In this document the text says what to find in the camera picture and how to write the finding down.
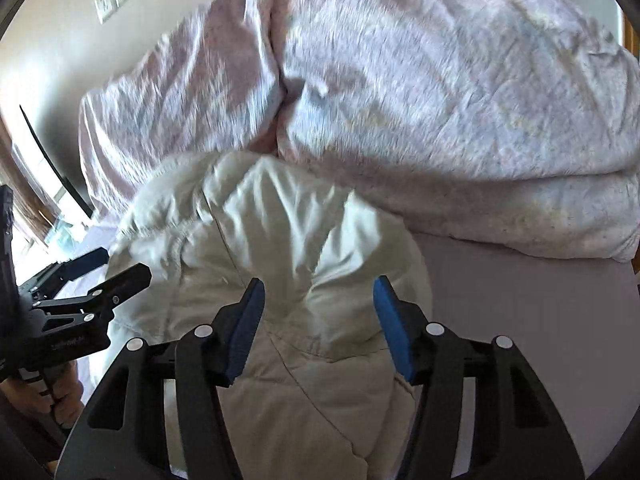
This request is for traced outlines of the person's left hand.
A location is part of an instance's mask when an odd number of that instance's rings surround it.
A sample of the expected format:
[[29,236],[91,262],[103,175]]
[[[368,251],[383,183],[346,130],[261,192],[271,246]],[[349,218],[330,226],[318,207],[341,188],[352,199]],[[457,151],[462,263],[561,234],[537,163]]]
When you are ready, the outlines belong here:
[[48,382],[36,372],[6,378],[1,383],[1,393],[22,415],[52,415],[65,429],[73,426],[84,409],[81,401],[84,386],[79,380],[76,361],[63,365],[58,376]]

